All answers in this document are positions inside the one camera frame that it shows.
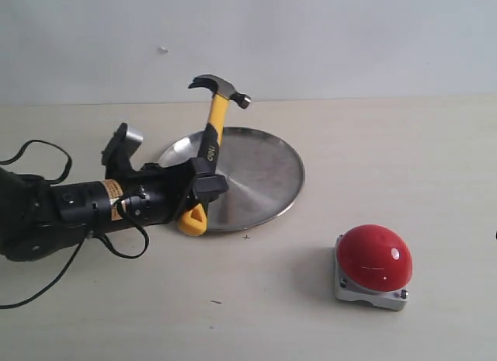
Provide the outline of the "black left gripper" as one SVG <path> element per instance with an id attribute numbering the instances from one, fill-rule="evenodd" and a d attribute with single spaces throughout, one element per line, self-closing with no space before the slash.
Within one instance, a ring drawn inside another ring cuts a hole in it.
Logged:
<path id="1" fill-rule="evenodd" d="M 141 225 L 168 224 L 197 205 L 208 213 L 210 203 L 228 191 L 226 178 L 215 174 L 205 158 L 194 157 L 169 167 L 149 162 L 138 170 L 124 168 L 125 164 L 130 161 L 120 160 L 116 171 L 116 181 L 126 197 L 121 203 Z"/>

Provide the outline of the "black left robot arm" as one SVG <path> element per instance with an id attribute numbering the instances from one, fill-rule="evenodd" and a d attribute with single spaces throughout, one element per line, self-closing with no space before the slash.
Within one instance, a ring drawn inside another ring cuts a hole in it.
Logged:
<path id="1" fill-rule="evenodd" d="M 110 166 L 104 180 L 51 185 L 37 175 L 1 172 L 1 253 L 42 259 L 87 237 L 168 224 L 228 190 L 203 158 L 167 168 Z"/>

